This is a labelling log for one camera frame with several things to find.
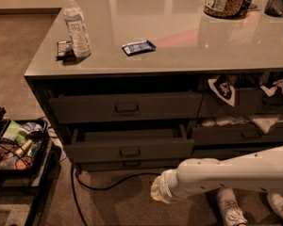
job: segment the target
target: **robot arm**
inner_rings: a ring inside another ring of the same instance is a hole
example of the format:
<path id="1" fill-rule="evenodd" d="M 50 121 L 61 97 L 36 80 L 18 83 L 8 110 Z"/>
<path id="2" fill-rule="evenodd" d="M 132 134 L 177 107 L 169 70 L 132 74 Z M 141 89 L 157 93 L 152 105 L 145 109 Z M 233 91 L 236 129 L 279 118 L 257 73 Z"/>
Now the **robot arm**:
<path id="1" fill-rule="evenodd" d="M 283 146 L 224 161 L 185 160 L 156 178 L 151 196 L 172 203 L 222 186 L 283 194 Z"/>

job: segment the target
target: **small packet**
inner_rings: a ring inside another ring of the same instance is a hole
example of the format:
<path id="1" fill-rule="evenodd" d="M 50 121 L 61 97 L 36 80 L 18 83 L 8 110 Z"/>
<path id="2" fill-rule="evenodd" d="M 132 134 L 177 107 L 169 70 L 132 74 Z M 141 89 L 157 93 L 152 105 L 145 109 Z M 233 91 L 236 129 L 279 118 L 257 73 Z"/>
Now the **small packet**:
<path id="1" fill-rule="evenodd" d="M 131 42 L 122 46 L 122 49 L 129 57 L 136 54 L 155 51 L 156 48 L 157 47 L 149 40 L 140 41 L 140 42 Z"/>
<path id="2" fill-rule="evenodd" d="M 75 60 L 73 45 L 70 41 L 59 41 L 57 60 Z"/>

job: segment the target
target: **blue package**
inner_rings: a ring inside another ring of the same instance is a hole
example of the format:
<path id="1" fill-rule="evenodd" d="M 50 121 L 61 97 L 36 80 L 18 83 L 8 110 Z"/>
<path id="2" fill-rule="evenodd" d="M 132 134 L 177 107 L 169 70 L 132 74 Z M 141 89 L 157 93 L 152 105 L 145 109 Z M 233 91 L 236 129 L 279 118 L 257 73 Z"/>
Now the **blue package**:
<path id="1" fill-rule="evenodd" d="M 140 42 L 131 42 L 122 46 L 122 49 L 128 56 L 156 50 L 156 46 L 149 40 Z"/>

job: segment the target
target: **cabinet countertop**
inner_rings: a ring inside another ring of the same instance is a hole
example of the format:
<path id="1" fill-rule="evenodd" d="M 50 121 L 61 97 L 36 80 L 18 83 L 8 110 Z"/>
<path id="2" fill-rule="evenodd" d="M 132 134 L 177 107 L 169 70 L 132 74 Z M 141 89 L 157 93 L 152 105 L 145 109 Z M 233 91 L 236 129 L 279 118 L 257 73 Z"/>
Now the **cabinet countertop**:
<path id="1" fill-rule="evenodd" d="M 76 64 L 56 61 L 57 41 L 68 40 L 59 13 L 26 76 L 283 71 L 283 17 L 264 14 L 268 0 L 244 16 L 218 19 L 205 0 L 76 0 L 92 54 Z M 150 40 L 155 52 L 126 56 L 122 45 Z"/>

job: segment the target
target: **drawer handle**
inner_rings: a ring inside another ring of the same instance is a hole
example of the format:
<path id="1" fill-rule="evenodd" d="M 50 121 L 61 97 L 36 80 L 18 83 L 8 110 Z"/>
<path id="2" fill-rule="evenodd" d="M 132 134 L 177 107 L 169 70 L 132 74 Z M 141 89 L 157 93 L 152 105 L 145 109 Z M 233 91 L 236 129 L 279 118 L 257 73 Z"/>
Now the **drawer handle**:
<path id="1" fill-rule="evenodd" d="M 114 111 L 120 115 L 131 115 L 139 113 L 140 107 L 137 103 L 118 103 Z"/>
<path id="2" fill-rule="evenodd" d="M 261 138 L 261 134 L 259 133 L 259 131 L 241 132 L 241 136 L 243 137 L 243 139 Z"/>
<path id="3" fill-rule="evenodd" d="M 124 158 L 138 157 L 141 155 L 141 150 L 138 147 L 123 147 L 120 150 L 120 156 Z"/>

